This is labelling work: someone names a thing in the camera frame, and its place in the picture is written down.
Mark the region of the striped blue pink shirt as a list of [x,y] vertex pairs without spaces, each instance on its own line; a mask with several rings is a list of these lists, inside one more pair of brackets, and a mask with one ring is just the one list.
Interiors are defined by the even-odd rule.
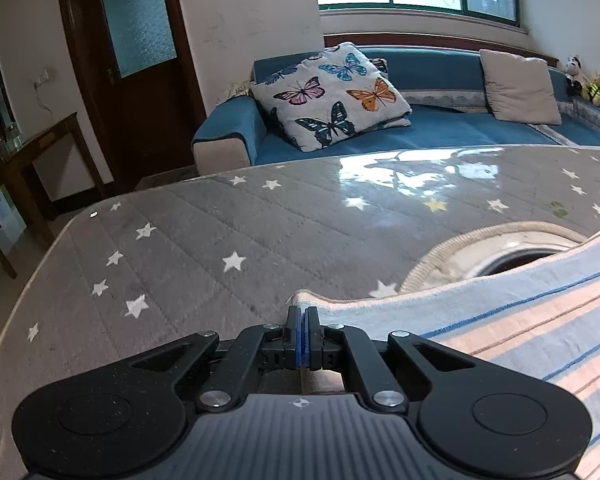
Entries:
[[600,231],[575,248],[504,273],[384,299],[337,301],[299,290],[323,324],[437,341],[573,393],[593,421],[577,473],[600,479]]

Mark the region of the grey star table cover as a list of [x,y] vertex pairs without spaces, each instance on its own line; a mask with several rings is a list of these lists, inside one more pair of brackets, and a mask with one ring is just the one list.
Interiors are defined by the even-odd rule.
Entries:
[[278,162],[105,200],[58,235],[0,336],[0,479],[38,387],[196,330],[279,322],[309,289],[402,294],[454,236],[544,221],[600,231],[600,148],[482,146]]

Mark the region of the round black induction cooktop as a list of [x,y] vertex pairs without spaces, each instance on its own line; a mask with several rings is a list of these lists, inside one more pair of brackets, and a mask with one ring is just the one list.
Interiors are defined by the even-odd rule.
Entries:
[[437,244],[424,255],[400,286],[402,294],[481,278],[503,266],[530,261],[576,247],[588,238],[544,221],[518,221],[488,226]]

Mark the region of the butterfly print cushion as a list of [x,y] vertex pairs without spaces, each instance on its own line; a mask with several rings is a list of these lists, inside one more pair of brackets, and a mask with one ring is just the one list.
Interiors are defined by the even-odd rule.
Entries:
[[282,68],[251,91],[275,127],[305,153],[411,125],[411,105],[388,73],[350,42]]

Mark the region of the blue sofa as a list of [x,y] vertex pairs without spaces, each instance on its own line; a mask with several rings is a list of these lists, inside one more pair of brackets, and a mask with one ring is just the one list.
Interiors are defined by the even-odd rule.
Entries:
[[507,144],[600,146],[600,107],[568,93],[567,77],[548,66],[562,123],[532,125],[497,120],[484,91],[479,53],[425,48],[357,47],[411,105],[411,125],[357,134],[330,148],[305,153],[292,145],[253,97],[264,77],[318,52],[255,62],[247,87],[215,107],[192,141],[201,174],[290,162],[420,148]]

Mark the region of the beige cushion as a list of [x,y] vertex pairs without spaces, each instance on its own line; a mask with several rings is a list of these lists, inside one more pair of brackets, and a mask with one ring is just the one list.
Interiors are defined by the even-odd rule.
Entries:
[[486,49],[479,54],[486,102],[497,120],[532,125],[562,123],[547,62]]

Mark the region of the dark wooden door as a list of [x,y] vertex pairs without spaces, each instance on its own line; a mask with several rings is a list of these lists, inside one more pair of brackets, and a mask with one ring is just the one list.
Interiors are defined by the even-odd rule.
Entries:
[[117,188],[193,165],[207,117],[180,0],[59,0],[81,96]]

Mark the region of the panda plush toy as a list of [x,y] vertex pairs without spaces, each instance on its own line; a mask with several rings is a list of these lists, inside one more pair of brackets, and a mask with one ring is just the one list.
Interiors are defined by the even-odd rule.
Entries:
[[577,55],[568,58],[565,64],[565,74],[570,96],[584,96],[588,80],[584,76],[582,63]]

